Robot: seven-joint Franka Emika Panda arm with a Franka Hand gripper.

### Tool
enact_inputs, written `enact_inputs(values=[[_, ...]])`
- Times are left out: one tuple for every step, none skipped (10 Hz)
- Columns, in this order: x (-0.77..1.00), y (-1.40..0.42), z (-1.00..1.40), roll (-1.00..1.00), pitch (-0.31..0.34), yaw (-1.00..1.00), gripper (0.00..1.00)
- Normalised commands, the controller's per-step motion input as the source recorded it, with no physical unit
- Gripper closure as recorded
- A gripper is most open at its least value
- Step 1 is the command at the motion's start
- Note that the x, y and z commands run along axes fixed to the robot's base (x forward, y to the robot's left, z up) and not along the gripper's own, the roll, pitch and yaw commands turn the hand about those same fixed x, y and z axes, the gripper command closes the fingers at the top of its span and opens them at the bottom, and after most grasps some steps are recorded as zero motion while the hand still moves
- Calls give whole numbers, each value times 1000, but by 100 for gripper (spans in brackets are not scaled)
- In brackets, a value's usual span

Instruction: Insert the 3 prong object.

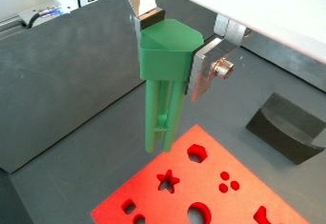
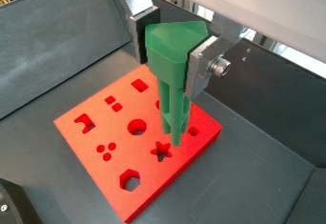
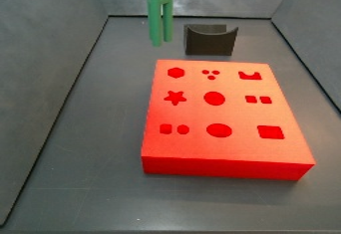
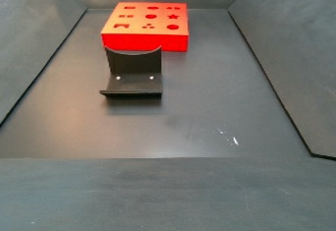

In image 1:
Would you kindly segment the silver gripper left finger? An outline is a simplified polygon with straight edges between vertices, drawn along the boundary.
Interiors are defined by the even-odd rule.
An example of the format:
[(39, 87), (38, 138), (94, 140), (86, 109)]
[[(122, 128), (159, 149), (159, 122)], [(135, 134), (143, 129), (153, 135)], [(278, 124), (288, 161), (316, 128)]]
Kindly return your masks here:
[(157, 6), (155, 0), (127, 0), (127, 3), (131, 7), (137, 38), (141, 38), (142, 30), (165, 20), (166, 11)]

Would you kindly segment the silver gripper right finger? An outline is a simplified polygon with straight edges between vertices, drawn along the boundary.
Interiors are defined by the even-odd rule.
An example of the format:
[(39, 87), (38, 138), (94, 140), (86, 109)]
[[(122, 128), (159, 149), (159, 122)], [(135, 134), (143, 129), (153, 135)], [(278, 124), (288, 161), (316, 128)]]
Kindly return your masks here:
[(222, 79), (230, 77), (234, 64), (227, 59), (227, 56), (237, 49), (238, 45), (226, 38), (211, 37), (194, 51), (186, 92), (193, 102), (197, 102), (203, 96), (215, 77), (221, 77)]

